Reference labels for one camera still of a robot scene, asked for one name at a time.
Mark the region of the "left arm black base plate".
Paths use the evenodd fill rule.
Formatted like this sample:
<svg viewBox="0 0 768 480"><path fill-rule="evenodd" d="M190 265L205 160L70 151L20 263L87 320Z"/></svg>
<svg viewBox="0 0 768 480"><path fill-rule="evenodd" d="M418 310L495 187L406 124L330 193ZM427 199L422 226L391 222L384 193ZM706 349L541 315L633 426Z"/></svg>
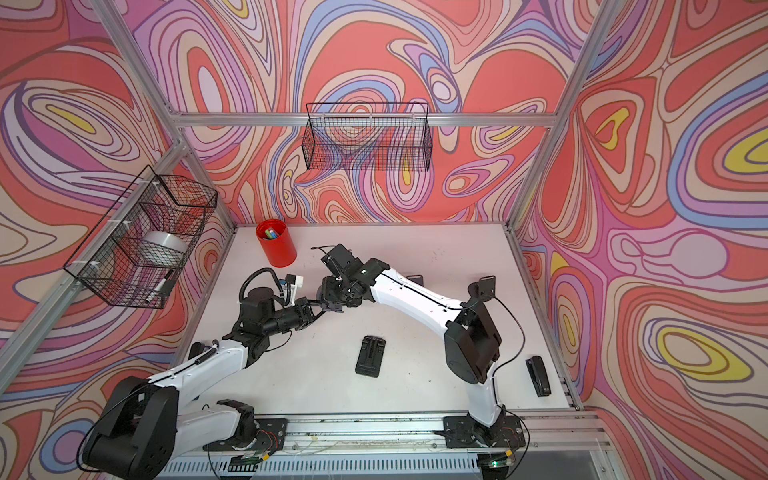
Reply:
<svg viewBox="0 0 768 480"><path fill-rule="evenodd" d="M255 452L274 454L284 448L288 426L287 418L261 418L250 435L236 434L227 440L219 440L203 446L207 452Z"/></svg>

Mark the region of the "dark grey phone stand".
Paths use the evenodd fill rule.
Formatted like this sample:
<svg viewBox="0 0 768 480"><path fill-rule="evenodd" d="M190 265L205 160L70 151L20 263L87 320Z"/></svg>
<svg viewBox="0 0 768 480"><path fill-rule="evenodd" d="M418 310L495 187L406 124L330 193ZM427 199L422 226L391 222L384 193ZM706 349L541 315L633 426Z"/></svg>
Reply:
<svg viewBox="0 0 768 480"><path fill-rule="evenodd" d="M481 277L475 285L475 297L487 302L496 297L496 276L487 275Z"/></svg>

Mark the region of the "red cylindrical pen cup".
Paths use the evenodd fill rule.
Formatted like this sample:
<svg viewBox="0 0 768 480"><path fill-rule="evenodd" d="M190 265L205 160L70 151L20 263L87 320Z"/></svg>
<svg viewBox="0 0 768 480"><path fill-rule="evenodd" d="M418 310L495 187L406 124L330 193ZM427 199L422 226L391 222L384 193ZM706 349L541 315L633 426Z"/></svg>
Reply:
<svg viewBox="0 0 768 480"><path fill-rule="evenodd" d="M282 220L268 219L260 222L256 227L256 235L271 266L285 268L296 260L294 242Z"/></svg>

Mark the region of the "white marker in basket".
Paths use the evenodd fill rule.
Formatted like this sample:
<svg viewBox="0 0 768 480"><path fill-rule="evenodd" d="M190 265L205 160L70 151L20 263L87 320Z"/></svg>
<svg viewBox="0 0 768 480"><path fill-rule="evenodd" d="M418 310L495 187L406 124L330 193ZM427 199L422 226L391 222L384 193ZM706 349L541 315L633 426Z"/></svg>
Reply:
<svg viewBox="0 0 768 480"><path fill-rule="evenodd" d="M147 305L155 306L162 305L167 299L171 289L172 285L170 280L168 278L162 278L145 298L145 303Z"/></svg>

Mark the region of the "black stapler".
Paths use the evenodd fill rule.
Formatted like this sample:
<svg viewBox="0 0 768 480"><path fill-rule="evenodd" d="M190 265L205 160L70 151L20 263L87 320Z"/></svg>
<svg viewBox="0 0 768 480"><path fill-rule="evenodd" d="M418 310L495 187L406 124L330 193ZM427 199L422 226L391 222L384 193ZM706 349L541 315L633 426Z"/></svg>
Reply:
<svg viewBox="0 0 768 480"><path fill-rule="evenodd" d="M552 394L549 376L540 355L533 355L526 360L526 367L534 391L538 397L548 397Z"/></svg>

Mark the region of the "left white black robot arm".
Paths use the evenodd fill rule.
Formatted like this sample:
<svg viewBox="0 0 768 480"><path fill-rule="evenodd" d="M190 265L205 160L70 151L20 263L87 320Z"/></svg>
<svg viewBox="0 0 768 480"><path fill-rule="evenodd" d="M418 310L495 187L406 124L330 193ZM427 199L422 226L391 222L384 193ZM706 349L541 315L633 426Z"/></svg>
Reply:
<svg viewBox="0 0 768 480"><path fill-rule="evenodd" d="M238 318L222 339L194 344L189 359L170 370L118 383L77 449L81 471L153 479L171 460L206 445L246 450L257 442L261 428L246 403L225 399L197 412L183 410L258 361L272 336L316 320L312 301L297 295L302 277L289 274L275 278L273 288L252 288L250 283L262 274L276 273L265 267L247 277L238 293Z"/></svg>

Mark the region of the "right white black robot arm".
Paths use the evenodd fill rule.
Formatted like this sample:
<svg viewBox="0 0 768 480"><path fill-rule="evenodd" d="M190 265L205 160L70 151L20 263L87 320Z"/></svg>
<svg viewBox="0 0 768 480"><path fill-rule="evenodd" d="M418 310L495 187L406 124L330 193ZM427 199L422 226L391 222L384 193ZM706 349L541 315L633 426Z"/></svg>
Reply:
<svg viewBox="0 0 768 480"><path fill-rule="evenodd" d="M469 299L460 301L427 289L382 260L363 262L342 244L326 251L321 261L330 272L317 292L325 309L341 312L370 301L407 315L443 339L445 362L465 383L469 399L465 416L444 419L446 444L498 446L504 414L492 368L499 360L502 338L486 307L495 298L496 277L471 283Z"/></svg>

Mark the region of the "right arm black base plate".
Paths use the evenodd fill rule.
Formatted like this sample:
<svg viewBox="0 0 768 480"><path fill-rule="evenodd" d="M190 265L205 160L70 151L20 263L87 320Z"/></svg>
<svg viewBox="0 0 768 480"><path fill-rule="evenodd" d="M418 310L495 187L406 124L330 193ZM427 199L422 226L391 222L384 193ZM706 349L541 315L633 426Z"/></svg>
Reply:
<svg viewBox="0 0 768 480"><path fill-rule="evenodd" d="M527 445L521 419L502 413L495 423L485 426L469 415L446 416L436 434L445 439L449 449L508 448L516 451Z"/></svg>

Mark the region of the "black rectangular phone stand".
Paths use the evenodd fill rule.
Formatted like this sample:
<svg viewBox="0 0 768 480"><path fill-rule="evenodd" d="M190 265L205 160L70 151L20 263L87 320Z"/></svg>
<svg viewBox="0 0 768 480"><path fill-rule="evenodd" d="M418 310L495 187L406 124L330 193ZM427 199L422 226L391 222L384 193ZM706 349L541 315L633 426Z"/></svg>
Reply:
<svg viewBox="0 0 768 480"><path fill-rule="evenodd" d="M378 378L386 348L386 340L381 337L367 335L362 339L359 355L355 365L358 375Z"/></svg>

